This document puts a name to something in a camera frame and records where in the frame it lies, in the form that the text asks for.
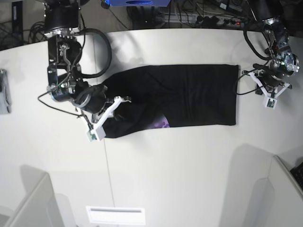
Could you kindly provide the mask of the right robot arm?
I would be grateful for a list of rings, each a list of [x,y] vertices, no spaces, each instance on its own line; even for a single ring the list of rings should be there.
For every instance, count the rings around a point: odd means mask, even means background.
[[[85,0],[49,0],[45,6],[44,35],[48,42],[47,94],[56,102],[70,102],[88,126],[90,141],[101,141],[106,133],[105,121],[113,117],[114,111],[123,102],[130,102],[128,96],[107,97],[107,87],[103,84],[90,85],[87,80],[101,77],[112,61],[112,49],[107,36],[100,30],[85,26],[81,7]],[[76,36],[87,33],[99,35],[106,45],[105,67],[95,74],[81,72],[80,60],[85,44],[80,44]]]

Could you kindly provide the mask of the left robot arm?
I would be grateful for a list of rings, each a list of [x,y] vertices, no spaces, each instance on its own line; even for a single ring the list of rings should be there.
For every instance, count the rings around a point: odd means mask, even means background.
[[[287,89],[292,89],[286,79],[299,72],[299,59],[289,45],[289,34],[281,19],[283,7],[280,1],[249,0],[248,4],[255,21],[263,24],[262,34],[268,47],[265,49],[266,56],[261,55],[250,42],[248,31],[243,31],[251,50],[267,62],[264,65],[254,64],[254,69],[247,75],[256,83],[254,92],[264,95],[264,106],[275,109],[278,97]]]

